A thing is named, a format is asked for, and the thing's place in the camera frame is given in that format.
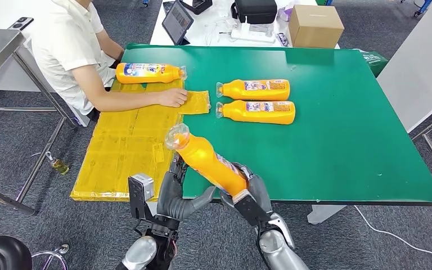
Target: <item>yellow plastic bag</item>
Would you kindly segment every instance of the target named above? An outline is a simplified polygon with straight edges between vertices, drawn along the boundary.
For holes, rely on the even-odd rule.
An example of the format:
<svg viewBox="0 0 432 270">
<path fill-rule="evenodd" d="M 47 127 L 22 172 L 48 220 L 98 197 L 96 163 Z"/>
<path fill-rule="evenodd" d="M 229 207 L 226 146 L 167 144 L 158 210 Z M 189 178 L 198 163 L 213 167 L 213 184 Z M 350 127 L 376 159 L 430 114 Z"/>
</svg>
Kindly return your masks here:
<svg viewBox="0 0 432 270">
<path fill-rule="evenodd" d="M 120 84 L 112 91 L 143 93 L 183 87 L 171 83 Z M 183 114 L 209 113 L 207 91 L 188 93 L 180 108 L 152 105 L 131 111 L 102 112 L 70 197 L 80 201 L 128 201 L 128 177 L 145 173 L 155 181 L 158 198 L 161 181 L 169 169 L 173 152 L 164 146 L 167 131 L 183 122 Z"/>
</svg>

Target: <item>bottle label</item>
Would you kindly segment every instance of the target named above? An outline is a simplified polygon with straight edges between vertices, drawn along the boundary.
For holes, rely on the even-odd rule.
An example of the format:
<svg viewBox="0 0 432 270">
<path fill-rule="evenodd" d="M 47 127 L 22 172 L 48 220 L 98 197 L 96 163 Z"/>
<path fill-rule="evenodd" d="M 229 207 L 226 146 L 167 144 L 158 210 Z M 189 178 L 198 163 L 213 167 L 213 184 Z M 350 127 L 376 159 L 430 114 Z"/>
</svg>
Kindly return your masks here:
<svg viewBox="0 0 432 270">
<path fill-rule="evenodd" d="M 234 173 L 239 174 L 239 170 L 236 168 L 236 166 L 232 165 L 232 163 L 227 161 L 225 158 L 220 156 L 218 153 L 216 153 L 216 158 L 218 158 L 219 162 L 224 164 L 224 166 L 230 168 Z"/>
<path fill-rule="evenodd" d="M 267 86 L 258 80 L 247 80 L 244 82 L 244 88 L 247 91 L 267 90 Z"/>
<path fill-rule="evenodd" d="M 125 64 L 123 74 L 131 77 L 146 77 L 164 71 L 165 65 L 162 64 Z"/>
<path fill-rule="evenodd" d="M 290 102 L 246 102 L 246 111 L 290 111 Z"/>
<path fill-rule="evenodd" d="M 283 80 L 246 80 L 244 81 L 244 89 L 247 91 L 257 91 L 257 90 L 282 90 L 286 88 Z"/>
</svg>

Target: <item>man's hand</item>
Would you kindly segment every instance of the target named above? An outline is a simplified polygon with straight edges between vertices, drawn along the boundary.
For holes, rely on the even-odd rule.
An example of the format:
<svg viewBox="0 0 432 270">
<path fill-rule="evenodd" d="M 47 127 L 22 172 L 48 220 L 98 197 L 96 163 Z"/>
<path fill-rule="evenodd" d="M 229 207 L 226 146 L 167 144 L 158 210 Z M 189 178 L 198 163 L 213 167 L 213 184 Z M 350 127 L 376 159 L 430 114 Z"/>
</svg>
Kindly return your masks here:
<svg viewBox="0 0 432 270">
<path fill-rule="evenodd" d="M 188 99 L 188 91 L 180 88 L 171 88 L 166 91 L 156 92 L 156 103 L 167 107 L 180 107 Z"/>
</svg>

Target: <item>green table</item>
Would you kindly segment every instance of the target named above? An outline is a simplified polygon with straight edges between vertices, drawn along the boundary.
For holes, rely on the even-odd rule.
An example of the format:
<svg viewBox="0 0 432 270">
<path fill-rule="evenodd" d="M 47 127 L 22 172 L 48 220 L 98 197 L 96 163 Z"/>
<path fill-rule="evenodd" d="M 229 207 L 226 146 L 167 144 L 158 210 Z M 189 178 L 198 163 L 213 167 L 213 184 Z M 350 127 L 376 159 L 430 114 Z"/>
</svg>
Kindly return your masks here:
<svg viewBox="0 0 432 270">
<path fill-rule="evenodd" d="M 131 44 L 124 62 L 186 66 L 185 88 L 210 91 L 211 112 L 186 115 L 192 134 L 258 173 L 272 200 L 330 205 L 432 205 L 432 175 L 360 53 L 344 49 Z M 216 82 L 284 78 L 292 125 L 216 119 Z M 192 169 L 184 196 L 209 182 Z"/>
</svg>

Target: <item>orange plastic bottle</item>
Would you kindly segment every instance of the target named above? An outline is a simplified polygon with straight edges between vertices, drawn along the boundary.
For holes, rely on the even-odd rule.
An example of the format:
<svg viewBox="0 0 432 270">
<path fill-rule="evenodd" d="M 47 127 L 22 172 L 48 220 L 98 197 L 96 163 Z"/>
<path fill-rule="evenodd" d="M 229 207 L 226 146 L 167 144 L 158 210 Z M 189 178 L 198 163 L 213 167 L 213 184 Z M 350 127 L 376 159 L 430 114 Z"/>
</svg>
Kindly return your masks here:
<svg viewBox="0 0 432 270">
<path fill-rule="evenodd" d="M 127 83 L 170 83 L 176 79 L 186 80 L 186 67 L 168 64 L 119 63 L 115 70 L 116 79 Z"/>
<path fill-rule="evenodd" d="M 242 101 L 216 104 L 216 117 L 234 121 L 288 125 L 294 121 L 295 105 L 290 101 Z"/>
<path fill-rule="evenodd" d="M 227 96 L 234 100 L 284 101 L 289 98 L 288 80 L 233 80 L 230 83 L 217 83 L 216 96 Z"/>
<path fill-rule="evenodd" d="M 171 128 L 165 143 L 169 149 L 176 150 L 186 164 L 229 195 L 234 197 L 248 188 L 239 170 L 215 153 L 207 139 L 193 136 L 187 125 L 177 124 Z"/>
</svg>

